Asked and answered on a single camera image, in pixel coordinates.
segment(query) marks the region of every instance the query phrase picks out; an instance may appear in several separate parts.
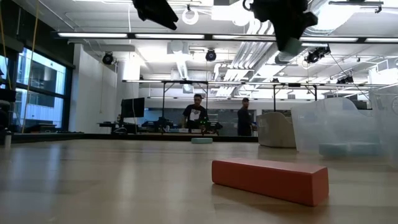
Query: glass panel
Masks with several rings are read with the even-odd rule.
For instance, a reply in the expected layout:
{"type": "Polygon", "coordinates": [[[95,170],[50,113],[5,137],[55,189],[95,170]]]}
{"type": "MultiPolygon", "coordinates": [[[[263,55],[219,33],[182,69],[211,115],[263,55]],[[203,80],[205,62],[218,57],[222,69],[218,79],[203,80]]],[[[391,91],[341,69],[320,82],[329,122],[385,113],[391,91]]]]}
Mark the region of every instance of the glass panel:
{"type": "MultiPolygon", "coordinates": [[[[12,123],[22,127],[24,123],[24,108],[27,91],[17,88],[17,100],[14,107],[12,123]]],[[[25,127],[36,124],[55,124],[56,128],[62,127],[63,99],[48,96],[33,91],[29,92],[26,111],[25,127]]]]}
{"type": "MultiPolygon", "coordinates": [[[[164,109],[164,117],[173,122],[174,128],[181,128],[184,109],[164,109]]],[[[208,109],[207,111],[210,122],[219,122],[223,128],[219,130],[220,136],[237,136],[238,135],[238,110],[218,110],[208,109]]],[[[256,110],[249,110],[251,121],[254,122],[256,110]]],[[[151,124],[151,121],[157,121],[162,116],[161,108],[148,108],[144,112],[143,118],[138,118],[137,123],[140,125],[151,124]]]]}
{"type": "MultiPolygon", "coordinates": [[[[30,59],[32,51],[24,49],[19,54],[17,82],[27,85],[30,59]]],[[[54,93],[65,94],[65,74],[67,69],[37,53],[33,54],[32,60],[31,86],[52,91],[54,93]]]]}
{"type": "Polygon", "coordinates": [[[8,65],[8,58],[0,55],[0,88],[5,88],[6,84],[8,85],[7,80],[7,65],[8,65]]]}
{"type": "Polygon", "coordinates": [[[8,65],[8,58],[0,55],[0,74],[1,78],[7,79],[7,65],[8,65]]]}

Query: black cloth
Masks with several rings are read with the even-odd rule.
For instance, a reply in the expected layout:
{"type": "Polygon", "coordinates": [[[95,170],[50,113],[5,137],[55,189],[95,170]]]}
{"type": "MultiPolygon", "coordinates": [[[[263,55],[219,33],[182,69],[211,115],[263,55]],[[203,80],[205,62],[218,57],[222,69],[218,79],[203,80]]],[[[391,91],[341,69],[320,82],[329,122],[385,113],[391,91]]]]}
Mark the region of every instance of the black cloth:
{"type": "Polygon", "coordinates": [[[7,112],[0,109],[0,131],[4,128],[8,128],[8,115],[7,112]]]}
{"type": "Polygon", "coordinates": [[[202,106],[188,105],[182,114],[187,117],[188,129],[199,129],[200,121],[208,120],[207,111],[202,106]]]}
{"type": "Polygon", "coordinates": [[[251,136],[251,118],[246,108],[238,111],[238,136],[251,136]]]}

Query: light blue block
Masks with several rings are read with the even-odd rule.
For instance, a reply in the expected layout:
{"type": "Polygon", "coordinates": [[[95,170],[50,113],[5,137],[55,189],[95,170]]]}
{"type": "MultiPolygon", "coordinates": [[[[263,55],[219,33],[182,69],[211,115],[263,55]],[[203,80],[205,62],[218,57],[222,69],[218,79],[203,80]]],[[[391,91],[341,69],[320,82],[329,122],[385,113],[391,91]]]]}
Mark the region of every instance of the light blue block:
{"type": "Polygon", "coordinates": [[[192,144],[211,144],[213,143],[212,138],[192,138],[191,139],[192,144]]]}

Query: orange foam block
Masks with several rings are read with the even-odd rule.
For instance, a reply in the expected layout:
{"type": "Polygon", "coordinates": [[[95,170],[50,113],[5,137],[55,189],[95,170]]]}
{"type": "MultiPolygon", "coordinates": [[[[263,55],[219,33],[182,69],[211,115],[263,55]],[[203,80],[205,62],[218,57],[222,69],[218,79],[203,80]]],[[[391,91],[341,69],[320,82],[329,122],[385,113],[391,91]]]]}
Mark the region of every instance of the orange foam block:
{"type": "Polygon", "coordinates": [[[328,168],[310,164],[233,158],[213,161],[215,184],[308,206],[329,195],[328,168]]]}

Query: clear plastic bin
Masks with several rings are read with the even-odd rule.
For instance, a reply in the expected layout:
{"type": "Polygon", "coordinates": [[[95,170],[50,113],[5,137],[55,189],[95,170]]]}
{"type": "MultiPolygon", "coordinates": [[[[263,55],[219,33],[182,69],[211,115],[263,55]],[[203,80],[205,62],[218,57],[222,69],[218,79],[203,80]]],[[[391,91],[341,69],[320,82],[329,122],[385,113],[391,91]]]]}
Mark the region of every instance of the clear plastic bin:
{"type": "Polygon", "coordinates": [[[328,157],[382,154],[376,121],[365,114],[346,98],[293,107],[297,150],[328,157]]]}
{"type": "Polygon", "coordinates": [[[398,85],[372,91],[370,97],[381,146],[390,165],[398,168],[398,85]]]}

